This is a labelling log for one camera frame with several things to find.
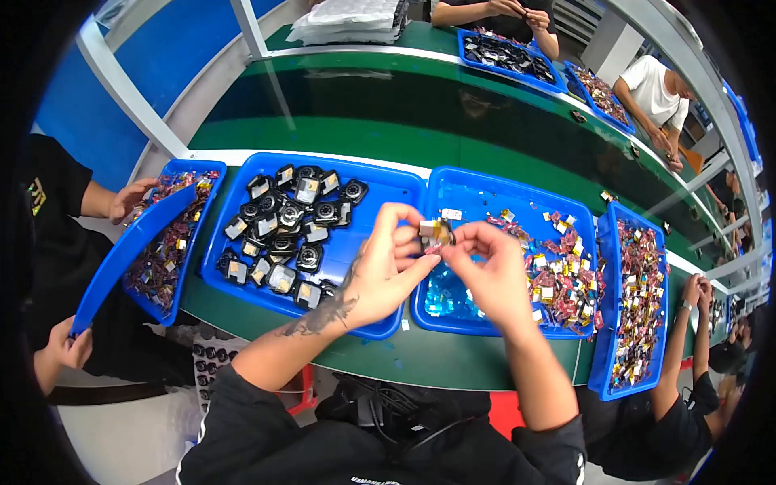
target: tattoo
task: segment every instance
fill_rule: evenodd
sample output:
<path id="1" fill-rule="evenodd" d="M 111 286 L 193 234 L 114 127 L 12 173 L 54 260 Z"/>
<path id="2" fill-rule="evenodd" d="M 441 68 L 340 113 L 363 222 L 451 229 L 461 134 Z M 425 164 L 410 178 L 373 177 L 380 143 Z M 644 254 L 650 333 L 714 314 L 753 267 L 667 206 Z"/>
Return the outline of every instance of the tattoo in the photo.
<path id="1" fill-rule="evenodd" d="M 361 256 L 362 253 L 359 251 L 350 264 L 345 278 L 342 280 L 342 286 L 331 298 L 320 302 L 315 310 L 304 314 L 285 327 L 281 327 L 277 335 L 283 337 L 290 337 L 295 334 L 320 335 L 326 326 L 337 320 L 347 328 L 348 325 L 345 323 L 345 318 L 359 302 L 359 295 L 356 293 L 355 296 L 346 300 L 345 290 L 350 286 L 353 278 L 358 276 L 355 273 L 355 267 L 361 261 Z"/>

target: gold logo print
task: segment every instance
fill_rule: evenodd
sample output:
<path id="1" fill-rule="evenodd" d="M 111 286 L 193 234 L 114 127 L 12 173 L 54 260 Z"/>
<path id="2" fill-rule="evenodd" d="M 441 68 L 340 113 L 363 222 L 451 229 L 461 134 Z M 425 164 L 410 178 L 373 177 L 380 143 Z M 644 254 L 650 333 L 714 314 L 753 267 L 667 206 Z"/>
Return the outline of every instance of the gold logo print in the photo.
<path id="1" fill-rule="evenodd" d="M 27 190 L 29 190 L 33 196 L 32 210 L 33 217 L 35 217 L 38 214 L 40 207 L 42 207 L 46 202 L 46 193 L 43 191 L 43 185 L 40 183 L 40 179 L 37 177 L 35 177 L 33 183 L 29 184 L 29 188 Z"/>

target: white t-shirt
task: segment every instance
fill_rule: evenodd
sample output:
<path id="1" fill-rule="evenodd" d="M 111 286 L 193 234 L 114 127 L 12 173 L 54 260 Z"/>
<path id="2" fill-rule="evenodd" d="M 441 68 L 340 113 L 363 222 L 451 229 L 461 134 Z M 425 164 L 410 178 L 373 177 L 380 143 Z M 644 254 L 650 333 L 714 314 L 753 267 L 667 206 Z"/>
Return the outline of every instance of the white t-shirt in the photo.
<path id="1" fill-rule="evenodd" d="M 652 56 L 641 56 L 620 77 L 630 88 L 639 108 L 661 127 L 666 122 L 681 130 L 690 109 L 690 100 L 671 95 L 666 89 L 666 68 Z"/>

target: green workbench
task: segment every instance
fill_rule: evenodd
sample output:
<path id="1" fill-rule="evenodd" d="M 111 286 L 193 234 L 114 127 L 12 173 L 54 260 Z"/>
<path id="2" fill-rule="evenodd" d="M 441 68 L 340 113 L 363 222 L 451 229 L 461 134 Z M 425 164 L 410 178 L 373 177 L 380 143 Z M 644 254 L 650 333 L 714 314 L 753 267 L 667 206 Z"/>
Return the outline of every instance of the green workbench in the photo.
<path id="1" fill-rule="evenodd" d="M 287 34 L 288 27 L 281 28 L 267 40 L 268 48 L 298 47 L 285 42 Z M 457 54 L 452 31 L 419 22 L 409 24 L 397 46 Z M 273 87 L 278 85 L 281 95 Z M 449 62 L 375 52 L 301 54 L 251 64 L 189 147 L 311 151 L 426 168 L 454 165 L 569 196 L 596 216 L 606 210 L 599 196 L 604 189 L 644 213 L 681 188 L 660 161 L 645 154 L 634 158 L 631 141 L 622 133 L 593 116 L 577 124 L 570 109 L 562 99 Z M 221 194 L 237 170 L 229 168 Z M 202 234 L 218 230 L 213 225 L 222 202 L 223 196 L 214 201 Z M 708 270 L 710 257 L 689 250 L 711 234 L 702 215 L 691 217 L 692 207 L 691 200 L 682 200 L 650 219 L 671 223 L 667 248 Z M 195 261 L 206 246 L 206 237 L 200 237 Z M 181 298 L 184 311 L 248 340 L 287 322 L 287 317 L 208 286 L 193 266 Z M 687 276 L 673 268 L 671 301 L 679 300 Z M 405 317 L 410 330 L 385 341 L 343 337 L 314 363 L 422 386 L 513 389 L 501 339 L 426 331 L 408 310 Z M 712 343 L 724 338 L 724 327 L 719 325 Z M 690 330 L 685 355 L 691 355 L 692 342 Z M 594 343 L 550 344 L 573 383 L 585 384 Z M 445 359 L 445 365 L 439 366 L 438 359 Z"/>

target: white label sticker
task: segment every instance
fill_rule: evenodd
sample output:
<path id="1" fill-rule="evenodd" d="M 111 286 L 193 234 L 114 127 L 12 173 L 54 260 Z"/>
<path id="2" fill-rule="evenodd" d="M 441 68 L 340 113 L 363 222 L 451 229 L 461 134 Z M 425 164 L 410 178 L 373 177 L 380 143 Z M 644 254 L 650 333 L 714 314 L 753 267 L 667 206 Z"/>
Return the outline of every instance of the white label sticker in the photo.
<path id="1" fill-rule="evenodd" d="M 455 209 L 442 209 L 442 217 L 451 220 L 461 220 L 462 213 L 460 210 Z"/>

